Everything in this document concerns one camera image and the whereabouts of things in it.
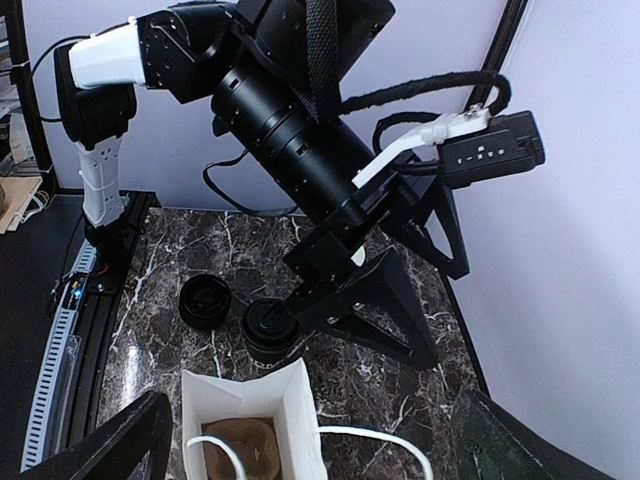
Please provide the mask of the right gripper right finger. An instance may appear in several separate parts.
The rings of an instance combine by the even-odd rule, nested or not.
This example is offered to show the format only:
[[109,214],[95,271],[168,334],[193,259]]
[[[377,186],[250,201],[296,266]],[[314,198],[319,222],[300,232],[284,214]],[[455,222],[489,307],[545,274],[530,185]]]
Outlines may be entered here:
[[460,392],[451,421],[460,479],[609,477],[553,446],[478,390]]

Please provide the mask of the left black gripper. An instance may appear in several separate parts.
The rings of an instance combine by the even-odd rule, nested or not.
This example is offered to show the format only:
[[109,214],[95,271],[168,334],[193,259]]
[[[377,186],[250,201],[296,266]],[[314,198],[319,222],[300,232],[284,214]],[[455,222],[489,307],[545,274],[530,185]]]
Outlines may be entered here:
[[390,247],[361,267],[352,260],[377,224],[409,205],[394,239],[449,278],[466,276],[452,190],[433,180],[416,198],[405,177],[375,180],[349,197],[284,256],[301,279],[285,305],[308,329],[428,370],[438,364],[437,349],[400,254]]

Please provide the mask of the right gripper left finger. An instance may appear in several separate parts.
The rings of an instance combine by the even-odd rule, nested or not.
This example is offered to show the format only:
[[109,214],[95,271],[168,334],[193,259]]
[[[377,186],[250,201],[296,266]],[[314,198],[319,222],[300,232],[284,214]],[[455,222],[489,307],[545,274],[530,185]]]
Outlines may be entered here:
[[127,479],[144,463],[146,479],[163,479],[173,430],[170,401],[148,391],[81,442],[18,475],[20,479]]

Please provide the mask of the black cup lid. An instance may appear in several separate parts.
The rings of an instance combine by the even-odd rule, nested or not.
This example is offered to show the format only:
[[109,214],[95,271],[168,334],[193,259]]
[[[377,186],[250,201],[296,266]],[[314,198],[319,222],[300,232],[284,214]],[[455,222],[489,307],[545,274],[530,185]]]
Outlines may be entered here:
[[300,326],[282,300],[263,298],[254,301],[245,310],[242,331],[252,348],[280,350],[291,347],[297,341]]

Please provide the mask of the brown paper bag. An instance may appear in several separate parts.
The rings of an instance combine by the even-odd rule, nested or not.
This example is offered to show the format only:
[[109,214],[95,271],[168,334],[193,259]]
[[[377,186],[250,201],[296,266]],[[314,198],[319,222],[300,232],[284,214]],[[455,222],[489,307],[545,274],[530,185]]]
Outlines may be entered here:
[[397,436],[318,424],[306,365],[299,359],[262,378],[233,381],[181,374],[183,463],[188,479],[326,479],[323,434],[398,445],[422,477],[434,477],[415,445]]

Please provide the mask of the black paper coffee cup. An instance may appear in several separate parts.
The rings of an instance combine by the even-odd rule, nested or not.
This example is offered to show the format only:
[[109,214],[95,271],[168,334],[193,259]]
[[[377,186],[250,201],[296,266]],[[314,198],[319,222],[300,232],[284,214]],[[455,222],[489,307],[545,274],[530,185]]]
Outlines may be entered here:
[[271,368],[287,358],[293,351],[294,345],[276,345],[268,347],[264,345],[248,344],[246,349],[252,361],[261,367]]

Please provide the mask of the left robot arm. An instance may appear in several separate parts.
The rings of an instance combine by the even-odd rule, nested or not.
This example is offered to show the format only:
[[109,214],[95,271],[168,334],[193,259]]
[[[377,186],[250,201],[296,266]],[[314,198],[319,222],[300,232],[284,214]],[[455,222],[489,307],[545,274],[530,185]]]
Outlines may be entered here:
[[363,244],[380,227],[437,267],[466,272],[462,241],[447,258],[425,229],[436,214],[458,234],[451,192],[391,168],[356,185],[374,155],[344,123],[339,93],[394,12],[388,1],[189,2],[57,48],[59,110],[80,153],[89,238],[107,249],[119,235],[115,156],[136,111],[135,87],[166,90],[181,103],[209,98],[215,134],[234,135],[314,225],[284,258],[299,286],[244,313],[251,356],[276,363],[309,329],[418,369],[436,366],[398,253],[366,259]]

